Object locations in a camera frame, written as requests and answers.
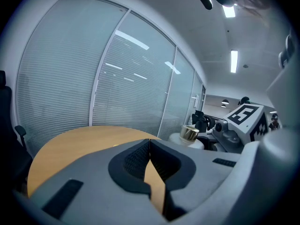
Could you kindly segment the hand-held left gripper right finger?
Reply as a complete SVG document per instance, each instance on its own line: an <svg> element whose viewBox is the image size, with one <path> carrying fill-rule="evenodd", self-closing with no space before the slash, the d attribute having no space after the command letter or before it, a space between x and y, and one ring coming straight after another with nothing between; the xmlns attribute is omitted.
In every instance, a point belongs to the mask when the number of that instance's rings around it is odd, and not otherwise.
<svg viewBox="0 0 300 225"><path fill-rule="evenodd" d="M204 203L239 160L236 153L184 147L150 140L150 159L165 184L163 215L175 220Z"/></svg>

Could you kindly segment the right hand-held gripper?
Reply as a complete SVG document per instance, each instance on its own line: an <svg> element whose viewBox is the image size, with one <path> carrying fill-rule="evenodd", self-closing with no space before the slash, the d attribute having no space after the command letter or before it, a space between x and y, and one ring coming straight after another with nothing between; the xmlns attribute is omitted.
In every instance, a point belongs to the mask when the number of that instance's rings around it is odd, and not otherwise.
<svg viewBox="0 0 300 225"><path fill-rule="evenodd" d="M241 153L246 144L261 140L268 131L264 106L242 104L216 122L212 136L225 152Z"/></svg>

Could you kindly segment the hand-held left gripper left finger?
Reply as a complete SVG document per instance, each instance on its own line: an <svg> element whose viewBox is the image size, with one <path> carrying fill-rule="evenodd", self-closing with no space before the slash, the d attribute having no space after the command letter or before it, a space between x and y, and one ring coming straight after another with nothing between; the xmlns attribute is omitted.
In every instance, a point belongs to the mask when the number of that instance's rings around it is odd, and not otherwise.
<svg viewBox="0 0 300 225"><path fill-rule="evenodd" d="M84 155L48 178L30 199L67 225L164 225L145 183L148 139Z"/></svg>

